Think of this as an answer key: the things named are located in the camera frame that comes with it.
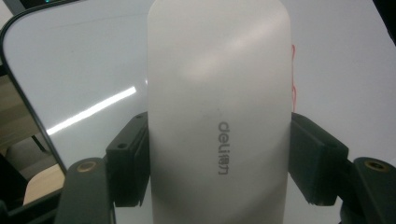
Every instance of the wooden surface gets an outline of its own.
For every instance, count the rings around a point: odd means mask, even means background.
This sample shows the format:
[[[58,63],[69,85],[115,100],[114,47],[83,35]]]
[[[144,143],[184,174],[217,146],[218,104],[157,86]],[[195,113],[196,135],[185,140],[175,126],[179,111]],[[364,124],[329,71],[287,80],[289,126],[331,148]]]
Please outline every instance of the wooden surface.
[[[64,173],[58,164],[35,175],[26,187],[23,204],[39,199],[64,185]]]
[[[9,77],[0,77],[0,153],[38,132]]]

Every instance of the deli logo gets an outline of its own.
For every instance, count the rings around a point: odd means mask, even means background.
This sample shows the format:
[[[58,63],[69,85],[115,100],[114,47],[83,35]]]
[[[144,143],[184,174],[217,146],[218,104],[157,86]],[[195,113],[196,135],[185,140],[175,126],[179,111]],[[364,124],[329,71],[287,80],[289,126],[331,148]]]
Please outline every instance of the deli logo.
[[[227,175],[230,169],[230,125],[223,121],[219,124],[219,175]]]

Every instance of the white surface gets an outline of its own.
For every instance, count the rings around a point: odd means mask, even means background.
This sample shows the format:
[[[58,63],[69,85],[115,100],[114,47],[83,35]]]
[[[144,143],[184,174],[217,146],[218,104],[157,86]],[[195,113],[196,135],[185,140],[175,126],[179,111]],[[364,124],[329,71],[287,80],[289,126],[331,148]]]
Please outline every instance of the white surface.
[[[148,126],[155,224],[283,223],[290,86],[290,19],[278,0],[154,3]]]
[[[292,42],[297,48],[297,112],[349,146],[351,160],[371,156],[395,164],[396,48],[372,1],[281,1],[290,14]],[[62,12],[36,13],[18,21],[8,34],[13,38],[6,41],[7,60],[13,61],[13,71],[18,70],[14,73],[29,100],[39,101],[34,108],[48,129],[112,94],[136,87],[133,96],[70,126],[70,132],[66,129],[52,136],[59,142],[56,147],[66,164],[102,156],[132,117],[117,113],[133,113],[135,101],[145,97],[141,91],[146,85],[144,24],[150,1],[114,2],[88,0]],[[134,26],[132,21],[137,20],[142,23]],[[40,21],[54,29],[44,29]],[[80,128],[90,119],[96,121],[89,128]],[[285,224],[334,224],[339,221],[338,212],[339,206],[308,205],[289,181]],[[117,209],[117,214],[119,223],[151,223],[148,208]]]
[[[11,11],[9,11],[3,0],[0,0],[0,29],[4,24],[12,17]]]

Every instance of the rounded rectangular device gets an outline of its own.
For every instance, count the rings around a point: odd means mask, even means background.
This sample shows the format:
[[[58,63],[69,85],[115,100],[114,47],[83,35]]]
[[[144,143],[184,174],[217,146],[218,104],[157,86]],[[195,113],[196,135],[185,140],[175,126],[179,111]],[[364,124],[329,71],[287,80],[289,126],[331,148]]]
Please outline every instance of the rounded rectangular device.
[[[155,224],[282,223],[290,113],[290,19],[278,0],[154,3]]]

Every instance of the white device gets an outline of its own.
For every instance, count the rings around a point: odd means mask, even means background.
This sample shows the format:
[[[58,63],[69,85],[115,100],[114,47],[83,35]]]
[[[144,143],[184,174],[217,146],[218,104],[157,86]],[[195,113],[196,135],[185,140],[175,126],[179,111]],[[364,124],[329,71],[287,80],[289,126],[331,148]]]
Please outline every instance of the white device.
[[[282,223],[290,19],[277,0],[157,0],[148,14],[155,224]]]

